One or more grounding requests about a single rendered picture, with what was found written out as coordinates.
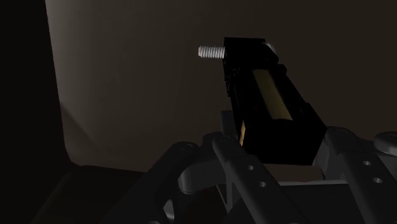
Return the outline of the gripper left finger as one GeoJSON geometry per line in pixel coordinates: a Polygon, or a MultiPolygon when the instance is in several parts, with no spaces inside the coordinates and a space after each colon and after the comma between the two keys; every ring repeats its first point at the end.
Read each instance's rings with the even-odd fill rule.
{"type": "Polygon", "coordinates": [[[193,224],[184,215],[192,197],[179,187],[182,173],[213,155],[225,177],[227,215],[221,224],[308,224],[279,183],[254,155],[246,153],[222,116],[221,132],[206,144],[173,144],[105,215],[102,224],[193,224]]]}

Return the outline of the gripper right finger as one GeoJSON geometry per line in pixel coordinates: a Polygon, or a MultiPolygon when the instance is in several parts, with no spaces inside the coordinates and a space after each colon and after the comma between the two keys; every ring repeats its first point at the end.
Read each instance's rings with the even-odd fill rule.
{"type": "Polygon", "coordinates": [[[343,176],[365,224],[397,224],[397,180],[378,155],[366,150],[350,130],[329,126],[327,180],[343,176]]]}

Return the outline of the black block with silver screw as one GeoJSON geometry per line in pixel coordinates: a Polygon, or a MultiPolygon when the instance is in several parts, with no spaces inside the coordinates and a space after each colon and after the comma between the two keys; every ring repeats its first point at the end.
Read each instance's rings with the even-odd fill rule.
{"type": "Polygon", "coordinates": [[[264,164],[312,165],[326,125],[265,39],[226,37],[198,56],[222,61],[237,140],[249,154],[264,164]]]}

